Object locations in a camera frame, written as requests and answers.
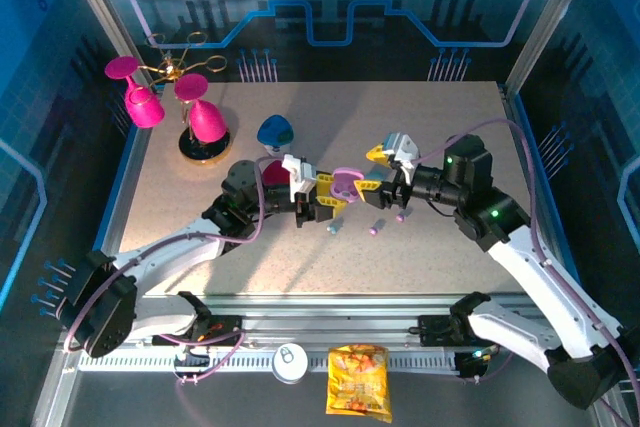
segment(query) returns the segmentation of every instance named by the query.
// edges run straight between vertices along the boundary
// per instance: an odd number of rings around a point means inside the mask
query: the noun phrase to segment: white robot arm
[[[414,145],[406,134],[390,134],[367,154],[370,160],[386,162],[396,176],[390,182],[357,182],[362,200],[378,208],[405,208],[410,199],[454,207],[453,217],[462,233],[518,281],[550,324],[525,319],[475,292],[451,309],[455,336],[490,340],[508,348],[545,372],[567,401],[586,409],[624,375],[601,329],[612,334],[632,361],[640,357],[640,329],[624,329],[605,312],[542,241],[547,260],[540,262],[530,219],[511,197],[493,186],[492,157],[479,137],[464,136],[447,148],[442,169],[416,164],[420,153]],[[558,283],[552,267],[591,308],[599,325]]]

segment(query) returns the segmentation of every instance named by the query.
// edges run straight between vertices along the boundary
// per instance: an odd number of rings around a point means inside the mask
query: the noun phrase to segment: metal pin
[[[460,71],[462,70],[462,65],[464,64],[464,60],[467,58],[467,54],[469,53],[469,48],[465,47],[462,49],[462,59],[460,60],[460,65],[458,66],[458,71],[454,77],[455,80],[460,80],[458,77],[460,75]]]
[[[458,49],[456,47],[451,49],[451,57],[449,58],[449,63],[447,65],[447,72],[444,74],[444,80],[447,80],[447,76],[449,75],[449,69],[453,64],[453,56],[455,55],[456,52],[458,52]]]
[[[62,279],[58,276],[58,274],[53,274],[53,275],[51,276],[51,280],[53,280],[54,282],[58,282],[59,284],[62,284],[62,285],[68,285],[66,281],[62,280]]]
[[[565,167],[565,166],[566,166],[566,165],[568,165],[568,164],[569,164],[569,159],[564,159],[564,162],[562,162],[562,165],[561,165],[561,166],[559,166],[556,170],[554,170],[554,171],[551,173],[551,175],[549,175],[549,176],[547,177],[547,178],[548,178],[548,180],[553,179],[553,178],[556,176],[556,174],[557,174],[558,172],[560,172],[560,171],[563,169],[563,167]]]
[[[64,275],[65,277],[71,278],[71,274],[68,274],[64,270],[60,270],[60,269],[54,267],[53,264],[51,262],[49,262],[48,260],[44,263],[44,268],[46,270],[53,270],[55,272],[58,272],[59,274]]]
[[[45,278],[44,278],[44,277],[40,277],[40,278],[38,279],[38,285],[46,285],[47,287],[50,287],[50,288],[52,288],[53,290],[57,290],[58,292],[62,292],[62,289],[61,289],[60,287],[56,287],[55,285],[50,284],[49,282],[47,282],[47,281],[45,280]]]
[[[247,63],[249,64],[249,70],[251,70],[251,78],[253,79],[253,82],[255,82],[256,81],[256,71],[253,68],[253,59],[247,60]]]
[[[247,67],[247,58],[245,57],[246,50],[240,49],[240,55],[242,55],[242,64],[244,65],[244,75],[247,78],[247,82],[249,82],[249,68]]]
[[[550,166],[549,166],[547,169],[545,169],[545,170],[546,170],[547,172],[550,172],[550,171],[552,171],[553,169],[555,169],[555,167],[556,167],[560,162],[562,162],[563,160],[565,160],[565,158],[567,157],[567,155],[569,155],[569,152],[571,152],[571,151],[573,150],[573,148],[574,148],[574,145],[573,145],[573,144],[571,144],[571,145],[569,146],[569,148],[567,149],[567,151],[566,151],[564,154],[562,154],[559,158],[557,158],[556,160],[554,160],[553,165],[551,165],[551,163],[550,163],[550,164],[549,164]]]
[[[457,59],[457,58],[453,59],[453,63],[455,65],[454,65],[453,69],[451,70],[451,75],[449,76],[449,81],[455,81],[456,80],[454,73],[455,73],[456,69],[460,68],[459,67],[460,66],[460,59]]]
[[[553,154],[553,156],[549,159],[547,159],[544,164],[544,170],[549,170],[549,166],[553,165],[555,163],[556,160],[558,160],[558,157],[560,157],[562,154],[564,154],[564,147],[562,147],[560,150],[558,150],[558,152],[556,152],[555,154]]]
[[[538,150],[542,151],[542,150],[545,150],[547,147],[549,147],[549,145],[551,145],[551,142],[553,142],[554,139],[558,138],[558,135],[560,135],[565,125],[566,123],[563,121],[562,123],[560,123],[560,127],[558,127],[557,130],[555,129],[555,125],[554,125],[553,128],[551,129],[551,132],[549,132],[547,136],[544,139],[542,139],[542,142],[540,142],[540,145],[538,146]]]
[[[566,134],[563,139],[560,139],[559,137],[557,137],[560,140],[557,141],[556,146],[553,149],[542,154],[542,163],[544,164],[545,162],[547,162],[551,158],[551,156],[555,154],[555,152],[563,146],[563,142],[565,140],[569,140],[569,137],[570,137],[569,134]]]
[[[460,80],[464,80],[464,76],[467,75],[467,69],[469,68],[469,64],[471,63],[471,59],[467,58],[464,61],[464,69],[462,69],[462,75],[460,76]]]
[[[549,131],[549,133],[547,135],[544,136],[544,139],[542,139],[540,141],[540,143],[538,144],[538,150],[540,150],[542,148],[542,146],[549,140],[549,138],[553,135],[553,133],[558,129],[557,126],[553,126],[551,127],[551,130]]]
[[[256,69],[258,68],[258,49],[251,49],[253,54],[253,61],[256,63]],[[258,70],[258,80],[260,80],[260,70]]]
[[[269,73],[269,82],[273,82],[273,79],[271,78],[271,62],[269,62],[269,52],[271,51],[269,49],[263,49],[262,52],[264,52],[264,57],[266,59],[267,72]]]
[[[40,297],[38,297],[37,294],[33,294],[31,296],[31,303],[32,304],[37,304],[38,302],[40,302],[41,304],[47,305],[49,307],[55,307],[55,304],[52,304],[51,302],[47,302],[46,300],[42,300]]]
[[[436,61],[437,61],[437,60],[438,60],[438,59],[436,59],[435,57],[432,57],[432,58],[429,60],[429,63],[430,63],[431,65],[429,66],[429,73],[427,74],[427,80],[428,80],[428,81],[429,81],[429,80],[433,80],[433,79],[431,78],[431,73],[433,72],[433,66],[434,66],[434,65],[436,65]]]
[[[449,59],[442,59],[442,67],[440,67],[440,74],[438,75],[438,80],[442,80],[442,74],[444,73],[444,66],[449,63]]]
[[[75,272],[76,269],[74,267],[71,267],[69,264],[67,264],[64,259],[58,259],[58,267],[62,268],[62,267],[66,267],[67,269],[69,269],[71,272]]]
[[[267,81],[267,73],[264,70],[264,64],[265,64],[265,60],[264,59],[260,59],[260,70],[262,70],[262,81],[266,82]]]
[[[238,64],[238,72],[240,72],[240,80],[242,80],[242,82],[246,82],[246,80],[244,80],[244,73],[242,72],[242,59],[236,59],[236,64]]]
[[[442,60],[442,56],[446,52],[446,49],[444,47],[440,47],[438,49],[438,52],[440,53],[440,55],[438,56],[438,60],[436,61],[436,70],[433,72],[433,80],[435,80],[436,76],[438,75],[438,68],[440,67],[440,61]]]
[[[551,142],[548,142],[547,145],[540,151],[540,158],[546,156],[551,152],[552,149],[557,147],[557,144],[562,142],[562,137],[558,137],[557,135],[553,138]]]
[[[54,318],[56,316],[56,314],[54,314],[50,310],[45,309],[44,307],[40,307],[40,315],[50,315],[51,317],[54,317]]]
[[[276,64],[278,63],[277,59],[271,59],[271,66],[273,67],[273,81],[278,82],[278,68]]]

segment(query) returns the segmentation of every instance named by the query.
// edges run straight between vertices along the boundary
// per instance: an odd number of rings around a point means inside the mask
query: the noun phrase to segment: purple object
[[[131,56],[116,57],[107,64],[104,73],[113,80],[126,79],[140,66],[138,59]]]
[[[209,85],[204,75],[187,74],[176,82],[174,92],[179,100],[191,102],[202,97],[208,88]]]
[[[331,184],[331,195],[336,199],[346,200],[349,203],[360,198],[354,180],[364,179],[364,174],[356,169],[340,167],[333,171],[333,184]]]

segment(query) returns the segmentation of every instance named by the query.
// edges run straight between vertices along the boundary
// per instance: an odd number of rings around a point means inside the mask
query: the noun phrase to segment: snack bag
[[[389,352],[375,345],[329,350],[327,414],[362,415],[391,422]]]

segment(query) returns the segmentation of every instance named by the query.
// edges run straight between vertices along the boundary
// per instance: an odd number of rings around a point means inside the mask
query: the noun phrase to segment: beige tabletop
[[[293,125],[292,153],[319,170],[353,167],[368,172],[365,153],[389,132],[405,132],[426,153],[449,136],[502,116],[492,82],[336,82],[210,84],[205,99],[219,106],[233,135],[229,154],[213,166],[181,156],[184,130],[173,85],[164,92],[167,115],[151,135],[121,251],[178,230],[211,205],[238,160],[265,155],[256,140],[272,114]],[[528,211],[527,188],[512,137],[505,126],[479,134],[493,154],[495,184]],[[431,165],[441,165],[438,159]],[[260,238],[231,253],[185,270],[152,293],[467,293],[520,292],[498,264],[467,240],[452,219],[420,202],[403,224],[397,209],[349,205],[336,235],[327,223],[297,229],[293,215],[268,219]],[[374,223],[380,233],[368,233]]]

